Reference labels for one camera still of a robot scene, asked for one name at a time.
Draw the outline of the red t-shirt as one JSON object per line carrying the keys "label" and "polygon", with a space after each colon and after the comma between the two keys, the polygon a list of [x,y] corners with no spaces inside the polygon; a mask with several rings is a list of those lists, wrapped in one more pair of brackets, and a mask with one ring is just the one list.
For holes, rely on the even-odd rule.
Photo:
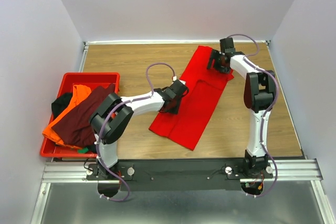
{"label": "red t-shirt", "polygon": [[198,46],[182,73],[189,93],[182,99],[178,114],[159,113],[149,127],[189,150],[195,149],[227,83],[234,78],[232,72],[207,69],[212,51],[211,47]]}

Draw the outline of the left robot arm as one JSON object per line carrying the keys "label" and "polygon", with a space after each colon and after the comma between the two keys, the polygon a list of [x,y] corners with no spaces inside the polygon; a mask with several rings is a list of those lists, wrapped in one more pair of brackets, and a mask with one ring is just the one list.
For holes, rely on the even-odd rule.
{"label": "left robot arm", "polygon": [[117,175],[117,141],[134,116],[149,112],[178,114],[188,93],[186,82],[177,79],[168,87],[152,89],[143,95],[122,98],[109,94],[89,119],[96,138],[97,173],[104,179]]}

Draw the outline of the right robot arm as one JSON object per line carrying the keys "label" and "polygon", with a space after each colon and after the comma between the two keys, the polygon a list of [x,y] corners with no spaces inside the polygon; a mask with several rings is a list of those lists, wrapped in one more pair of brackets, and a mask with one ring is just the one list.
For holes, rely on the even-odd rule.
{"label": "right robot arm", "polygon": [[212,50],[207,69],[213,68],[220,73],[234,70],[245,79],[244,104],[250,110],[250,134],[241,171],[252,178],[268,166],[268,121],[278,99],[279,85],[273,71],[257,66],[235,49],[231,36],[219,43],[220,50]]}

